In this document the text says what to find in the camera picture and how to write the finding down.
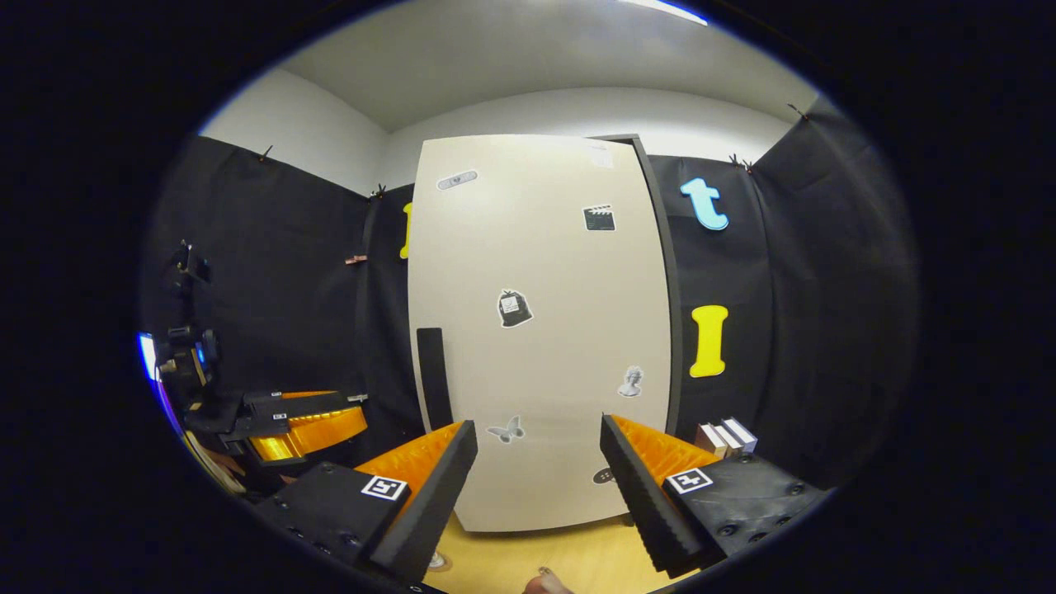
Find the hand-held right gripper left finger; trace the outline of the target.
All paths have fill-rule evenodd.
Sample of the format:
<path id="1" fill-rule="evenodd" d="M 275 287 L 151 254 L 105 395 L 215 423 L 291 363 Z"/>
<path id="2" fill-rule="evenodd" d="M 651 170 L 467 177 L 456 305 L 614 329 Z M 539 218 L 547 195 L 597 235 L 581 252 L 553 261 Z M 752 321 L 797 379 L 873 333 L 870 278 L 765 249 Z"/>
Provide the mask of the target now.
<path id="1" fill-rule="evenodd" d="M 317 464 L 252 509 L 332 564 L 420 582 L 478 451 L 474 422 L 452 422 L 354 469 Z"/>

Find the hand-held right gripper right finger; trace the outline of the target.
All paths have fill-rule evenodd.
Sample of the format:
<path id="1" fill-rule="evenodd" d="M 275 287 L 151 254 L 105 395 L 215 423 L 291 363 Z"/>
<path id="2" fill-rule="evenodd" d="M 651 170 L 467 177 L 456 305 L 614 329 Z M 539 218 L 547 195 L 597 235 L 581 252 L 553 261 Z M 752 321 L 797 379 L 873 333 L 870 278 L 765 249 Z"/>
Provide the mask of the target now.
<path id="1" fill-rule="evenodd" d="M 670 578 L 754 555 L 830 498 L 760 454 L 712 454 L 620 415 L 601 417 L 600 449 L 653 567 Z"/>

